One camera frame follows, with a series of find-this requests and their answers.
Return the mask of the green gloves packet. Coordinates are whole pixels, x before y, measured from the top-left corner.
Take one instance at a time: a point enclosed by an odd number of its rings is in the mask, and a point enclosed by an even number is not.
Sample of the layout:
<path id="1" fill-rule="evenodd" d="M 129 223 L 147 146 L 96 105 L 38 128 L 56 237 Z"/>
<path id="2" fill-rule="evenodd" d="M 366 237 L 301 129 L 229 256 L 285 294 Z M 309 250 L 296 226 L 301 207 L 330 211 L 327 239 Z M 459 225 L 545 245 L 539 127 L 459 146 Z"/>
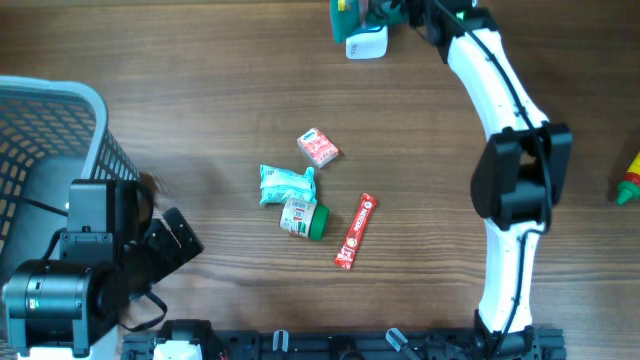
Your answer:
<path id="1" fill-rule="evenodd" d="M 353 35 L 408 21 L 400 0 L 331 0 L 329 8 L 333 38 L 337 44 L 344 43 Z"/>

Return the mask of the mint green wipes packet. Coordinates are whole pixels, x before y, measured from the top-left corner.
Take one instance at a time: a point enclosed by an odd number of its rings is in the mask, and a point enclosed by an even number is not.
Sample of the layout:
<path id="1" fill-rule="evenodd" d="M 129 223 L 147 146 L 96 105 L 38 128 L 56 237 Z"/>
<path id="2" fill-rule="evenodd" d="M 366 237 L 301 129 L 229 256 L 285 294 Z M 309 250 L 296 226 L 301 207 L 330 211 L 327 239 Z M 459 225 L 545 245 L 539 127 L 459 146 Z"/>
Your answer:
<path id="1" fill-rule="evenodd" d="M 269 165 L 260 166 L 259 204 L 284 204 L 288 199 L 316 203 L 315 170 L 308 167 L 303 174 Z"/>

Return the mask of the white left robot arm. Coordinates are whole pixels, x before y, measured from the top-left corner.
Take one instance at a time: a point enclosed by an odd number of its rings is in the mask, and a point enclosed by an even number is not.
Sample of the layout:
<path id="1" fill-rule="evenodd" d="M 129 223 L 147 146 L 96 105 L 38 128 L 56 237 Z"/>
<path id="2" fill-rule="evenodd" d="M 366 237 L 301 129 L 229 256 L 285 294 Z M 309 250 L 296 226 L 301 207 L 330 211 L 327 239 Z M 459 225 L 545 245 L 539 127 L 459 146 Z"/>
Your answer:
<path id="1" fill-rule="evenodd" d="M 4 289 L 8 343 L 20 357 L 62 348 L 86 358 L 131 301 L 145 296 L 166 306 L 153 285 L 203 245 L 177 208 L 160 219 L 141 216 L 141 199 L 153 201 L 134 180 L 72 182 L 67 224 L 49 245 L 58 259 L 45 253 L 23 262 Z"/>

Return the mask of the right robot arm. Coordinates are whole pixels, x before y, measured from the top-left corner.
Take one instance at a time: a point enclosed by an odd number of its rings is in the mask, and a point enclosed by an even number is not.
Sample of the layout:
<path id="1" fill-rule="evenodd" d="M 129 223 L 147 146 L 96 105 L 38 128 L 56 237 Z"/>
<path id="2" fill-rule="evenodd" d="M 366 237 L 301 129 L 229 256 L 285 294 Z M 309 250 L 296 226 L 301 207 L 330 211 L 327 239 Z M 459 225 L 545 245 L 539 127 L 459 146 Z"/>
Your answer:
<path id="1" fill-rule="evenodd" d="M 487 139 L 471 178 L 471 199 L 487 236 L 484 291 L 470 329 L 430 331 L 418 348 L 397 329 L 387 340 L 409 359 L 566 358 L 562 330 L 536 328 L 529 308 L 536 248 L 549 232 L 572 147 L 512 69 L 494 19 L 471 1 L 402 1 L 411 27 L 467 90 Z"/>

